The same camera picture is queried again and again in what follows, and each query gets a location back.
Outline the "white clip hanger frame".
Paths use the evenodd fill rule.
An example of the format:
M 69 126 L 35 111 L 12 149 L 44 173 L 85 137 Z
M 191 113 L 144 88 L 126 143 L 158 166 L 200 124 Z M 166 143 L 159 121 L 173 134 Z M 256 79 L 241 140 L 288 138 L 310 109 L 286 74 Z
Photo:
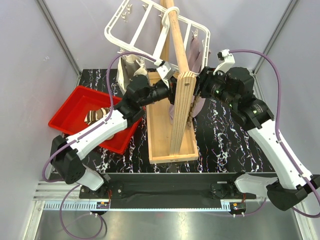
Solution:
M 166 7 L 155 0 L 123 0 L 105 26 L 104 36 L 122 51 L 167 61 L 162 56 L 166 40 L 171 39 L 167 17 Z

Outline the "brown striped sock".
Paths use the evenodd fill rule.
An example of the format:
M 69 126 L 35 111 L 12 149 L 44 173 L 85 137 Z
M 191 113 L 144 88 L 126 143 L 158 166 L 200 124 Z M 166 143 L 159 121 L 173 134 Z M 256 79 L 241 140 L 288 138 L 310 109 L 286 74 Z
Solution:
M 87 133 L 89 130 L 94 129 L 101 119 L 105 119 L 110 113 L 109 107 L 102 107 L 98 110 L 89 110 L 84 118 L 84 122 L 88 125 L 88 128 L 84 131 Z

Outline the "brown argyle sock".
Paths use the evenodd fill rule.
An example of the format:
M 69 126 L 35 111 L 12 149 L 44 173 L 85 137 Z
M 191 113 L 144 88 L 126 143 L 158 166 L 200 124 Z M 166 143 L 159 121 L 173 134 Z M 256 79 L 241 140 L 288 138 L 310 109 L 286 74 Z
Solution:
M 188 112 L 188 116 L 187 116 L 187 122 L 186 122 L 188 127 L 191 127 L 191 125 L 192 125 L 193 112 L 194 112 L 194 109 L 195 109 L 195 106 L 196 106 L 198 100 L 199 100 L 199 96 L 194 96 L 194 99 L 190 104 L 190 108 L 189 108 L 189 112 Z

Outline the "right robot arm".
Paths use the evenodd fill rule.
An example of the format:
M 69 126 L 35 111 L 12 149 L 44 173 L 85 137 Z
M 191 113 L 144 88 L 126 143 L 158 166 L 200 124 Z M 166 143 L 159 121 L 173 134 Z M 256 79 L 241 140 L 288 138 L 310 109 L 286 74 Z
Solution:
M 275 177 L 238 173 L 227 185 L 228 195 L 235 199 L 243 194 L 261 196 L 286 211 L 320 187 L 320 176 L 303 169 L 285 141 L 277 138 L 275 117 L 268 105 L 255 97 L 254 83 L 246 68 L 223 72 L 206 66 L 196 78 L 194 92 L 228 107 L 234 122 L 259 145 L 276 172 Z

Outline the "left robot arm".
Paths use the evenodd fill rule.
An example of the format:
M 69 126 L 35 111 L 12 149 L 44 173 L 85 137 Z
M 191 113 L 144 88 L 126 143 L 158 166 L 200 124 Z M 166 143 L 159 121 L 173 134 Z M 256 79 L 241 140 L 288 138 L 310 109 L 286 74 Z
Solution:
M 173 101 L 177 79 L 159 80 L 150 85 L 145 75 L 137 75 L 127 86 L 121 101 L 110 113 L 84 130 L 52 140 L 49 163 L 66 184 L 80 184 L 90 189 L 97 198 L 108 193 L 108 181 L 100 173 L 83 164 L 82 160 L 96 146 L 137 122 L 145 113 L 144 107 L 163 99 Z

